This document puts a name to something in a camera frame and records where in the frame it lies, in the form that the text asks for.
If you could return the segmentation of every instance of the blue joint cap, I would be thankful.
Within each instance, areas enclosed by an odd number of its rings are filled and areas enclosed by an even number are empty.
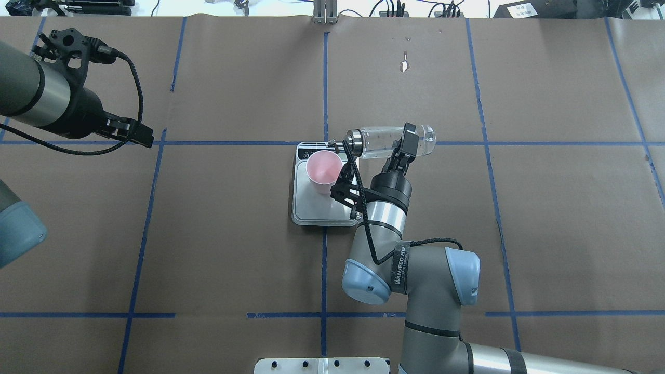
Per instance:
[[[365,304],[383,304],[390,297],[390,287],[380,276],[350,258],[346,259],[342,289],[353,299]]]
[[[462,305],[475,305],[478,302],[478,283],[480,282],[480,259],[473,252],[455,250],[446,247],[448,266],[453,276]]]
[[[48,232],[30,206],[19,201],[0,212],[0,268],[46,239]]]

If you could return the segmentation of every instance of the pink cup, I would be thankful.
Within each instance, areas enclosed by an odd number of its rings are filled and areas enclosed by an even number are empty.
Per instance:
[[[319,150],[307,159],[307,176],[319,194],[331,193],[331,187],[337,181],[342,170],[342,159],[330,150]]]

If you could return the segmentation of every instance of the white label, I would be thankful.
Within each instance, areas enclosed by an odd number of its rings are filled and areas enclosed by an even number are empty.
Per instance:
[[[531,3],[513,5],[512,7],[507,7],[506,9],[508,9],[510,15],[513,16],[513,18],[527,18],[538,15]]]

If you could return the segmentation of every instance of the black cable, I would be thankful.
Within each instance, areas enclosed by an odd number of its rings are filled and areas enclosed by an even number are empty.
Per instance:
[[[383,0],[378,0],[378,1],[376,2],[376,4],[374,4],[374,7],[372,8],[372,11],[370,12],[370,15],[367,16],[367,17],[371,17],[371,16],[372,16],[374,10],[376,9],[376,7],[377,7],[379,4],[381,4],[381,2],[383,2]]]
[[[130,70],[132,71],[132,77],[134,78],[134,84],[136,85],[136,93],[138,94],[138,118],[137,121],[139,123],[142,122],[143,119],[143,91],[141,90],[141,84],[138,81],[138,73],[136,72],[136,67],[134,66],[134,63],[132,60],[129,58],[129,56],[125,55],[124,53],[118,52],[118,58],[124,60],[127,62],[127,64],[130,67]],[[71,150],[67,148],[62,148],[57,145],[51,144],[49,142],[45,142],[44,140],[35,138],[34,136],[28,135],[23,131],[17,130],[16,128],[9,127],[4,124],[0,124],[0,128],[6,131],[11,132],[12,134],[16,134],[20,136],[21,138],[25,138],[27,140],[30,140],[31,142],[35,142],[41,146],[45,146],[47,148],[50,148],[52,150],[56,150],[58,152],[66,153],[66,154],[73,154],[75,156],[99,156],[101,154],[106,154],[109,152],[113,152],[114,150],[120,148],[121,146],[124,146],[129,139],[124,139],[121,140],[118,144],[115,144],[114,146],[107,148],[107,149],[102,149],[102,150],[95,150],[95,151],[79,151],[79,150]]]
[[[451,238],[434,238],[434,239],[418,240],[417,242],[411,242],[411,246],[417,247],[417,246],[422,246],[423,244],[430,244],[430,243],[452,243],[455,244],[460,249],[460,251],[464,251],[464,248],[462,248],[462,243]]]
[[[339,12],[339,14],[342,14],[344,12],[353,12],[353,13],[356,13],[357,15],[360,15],[360,13],[356,12],[353,9],[344,9],[343,11]]]
[[[443,3],[436,3],[434,6],[430,9],[430,12],[427,14],[427,18],[430,18],[432,16],[432,12],[434,11],[434,8],[436,8],[437,5],[443,5],[444,6],[444,12],[446,12],[446,4]]]
[[[376,248],[374,248],[374,241],[372,240],[372,231],[370,230],[369,218],[367,217],[367,199],[365,198],[365,189],[362,187],[362,179],[360,178],[358,165],[356,165],[356,158],[353,156],[353,153],[351,153],[351,148],[347,140],[344,140],[342,142],[342,145],[344,146],[344,153],[346,153],[346,159],[348,160],[349,163],[351,163],[351,166],[353,167],[353,172],[356,174],[356,181],[358,182],[358,191],[360,192],[360,203],[361,203],[360,209],[362,211],[362,222],[363,226],[365,226],[365,236],[367,237],[367,244],[370,248],[370,255],[372,255],[372,261],[376,265],[380,265],[386,262],[389,258],[391,258],[395,250],[388,252],[388,254],[386,254],[383,258],[381,258],[381,260],[379,260],[376,257]]]
[[[152,8],[152,12],[150,12],[150,16],[151,16],[151,17],[153,17],[153,16],[155,15],[155,10],[157,9],[157,7],[160,6],[160,1],[161,1],[161,0],[157,0],[157,4],[155,5],[154,8]]]

